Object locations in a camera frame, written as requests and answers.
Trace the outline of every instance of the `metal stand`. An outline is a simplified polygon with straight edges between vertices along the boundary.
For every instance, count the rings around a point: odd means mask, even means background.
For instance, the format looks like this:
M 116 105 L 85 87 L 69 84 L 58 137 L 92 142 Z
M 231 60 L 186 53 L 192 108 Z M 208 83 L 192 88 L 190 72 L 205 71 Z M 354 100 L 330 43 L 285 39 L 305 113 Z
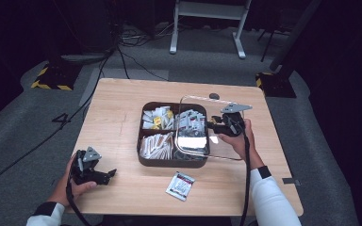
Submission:
M 251 2 L 252 0 L 247 0 L 245 6 L 227 6 L 176 0 L 174 9 L 174 30 L 172 43 L 170 44 L 170 53 L 175 54 L 177 52 L 178 16 L 183 15 L 239 21 L 238 32 L 232 33 L 232 39 L 237 47 L 239 58 L 244 59 L 246 56 L 239 38 L 242 33 L 243 26 L 245 25 L 246 16 L 248 15 Z

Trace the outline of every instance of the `person's arm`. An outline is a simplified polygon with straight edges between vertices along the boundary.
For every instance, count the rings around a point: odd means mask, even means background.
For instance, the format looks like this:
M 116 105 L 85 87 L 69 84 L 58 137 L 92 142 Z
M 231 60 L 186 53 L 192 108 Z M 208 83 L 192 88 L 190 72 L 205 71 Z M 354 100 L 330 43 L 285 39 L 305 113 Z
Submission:
M 260 226 L 301 225 L 296 212 L 284 193 L 278 187 L 267 166 L 264 165 L 255 148 L 255 136 L 250 120 L 245 120 L 246 136 L 250 142 L 249 157 L 251 164 L 251 189 L 255 214 Z M 224 142 L 232 145 L 240 158 L 246 161 L 245 140 L 243 135 L 229 137 L 219 135 Z
M 61 217 L 64 209 L 69 205 L 66 196 L 67 178 L 69 176 L 70 167 L 72 165 L 74 155 L 67 164 L 66 171 L 46 202 L 41 204 L 35 213 L 28 219 L 27 226 L 58 226 L 61 223 Z M 86 182 L 82 185 L 76 185 L 72 180 L 72 192 L 76 200 L 84 192 L 96 187 L 95 182 Z

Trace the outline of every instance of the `left hand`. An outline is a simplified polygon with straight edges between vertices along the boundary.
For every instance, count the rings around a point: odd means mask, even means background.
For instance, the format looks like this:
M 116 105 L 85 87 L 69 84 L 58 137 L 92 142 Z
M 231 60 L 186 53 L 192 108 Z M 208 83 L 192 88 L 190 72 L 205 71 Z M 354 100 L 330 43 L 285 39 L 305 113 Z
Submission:
M 62 178 L 58 181 L 58 184 L 52 193 L 52 195 L 47 200 L 48 202 L 58 202 L 64 206 L 69 206 L 69 202 L 67 201 L 66 196 L 66 186 L 67 186 L 67 179 L 69 177 L 70 167 L 72 166 L 73 159 L 75 158 L 75 154 L 72 156 L 70 161 L 67 163 L 66 171 Z M 72 192 L 74 195 L 74 200 L 76 200 L 79 196 L 81 196 L 86 191 L 97 187 L 95 182 L 86 182 L 82 185 L 77 185 L 73 180 L 72 183 Z

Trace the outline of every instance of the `small packet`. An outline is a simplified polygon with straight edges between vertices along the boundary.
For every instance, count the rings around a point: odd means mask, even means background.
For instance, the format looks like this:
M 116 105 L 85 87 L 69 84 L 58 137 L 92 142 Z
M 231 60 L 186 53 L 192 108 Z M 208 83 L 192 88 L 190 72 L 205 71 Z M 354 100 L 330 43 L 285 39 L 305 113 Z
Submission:
M 175 173 L 172 181 L 167 187 L 166 193 L 169 193 L 179 200 L 185 201 L 194 182 L 195 179 L 178 171 Z

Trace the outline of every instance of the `gray carpet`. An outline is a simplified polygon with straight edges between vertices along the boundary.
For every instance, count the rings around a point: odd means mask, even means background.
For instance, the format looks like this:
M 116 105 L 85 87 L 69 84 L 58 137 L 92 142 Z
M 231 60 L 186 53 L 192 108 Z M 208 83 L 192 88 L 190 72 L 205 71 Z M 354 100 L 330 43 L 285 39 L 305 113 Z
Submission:
M 241 60 L 231 40 L 235 30 L 186 30 L 180 33 L 176 55 L 169 54 L 171 37 L 122 50 L 149 71 L 167 74 L 170 81 L 255 86 L 255 74 L 269 71 L 279 47 L 271 47 L 261 63 L 266 38 L 257 42 L 259 32 L 244 31 L 241 41 L 247 57 Z M 282 43 L 283 39 L 275 37 L 274 42 Z M 143 70 L 133 59 L 124 59 L 130 72 Z M 44 62 L 24 74 L 25 91 L 0 112 L 0 171 L 54 132 L 59 124 L 51 122 L 53 118 L 62 113 L 71 115 L 79 108 L 99 66 L 84 66 L 72 91 L 32 89 L 30 86 L 43 65 Z M 114 76 L 123 69 L 118 52 L 105 69 L 105 76 Z M 297 73 L 290 77 L 290 82 L 296 99 L 266 100 L 290 170 L 301 184 L 297 186 L 304 207 L 300 220 L 303 225 L 358 225 L 350 188 L 313 115 L 307 99 L 309 90 Z M 25 225 L 36 207 L 50 195 L 73 151 L 83 113 L 80 111 L 54 137 L 0 176 L 0 225 Z M 95 224 L 101 216 L 87 215 L 87 219 Z M 82 225 L 73 214 L 65 214 L 63 223 Z M 238 225 L 239 218 L 233 218 L 233 223 Z

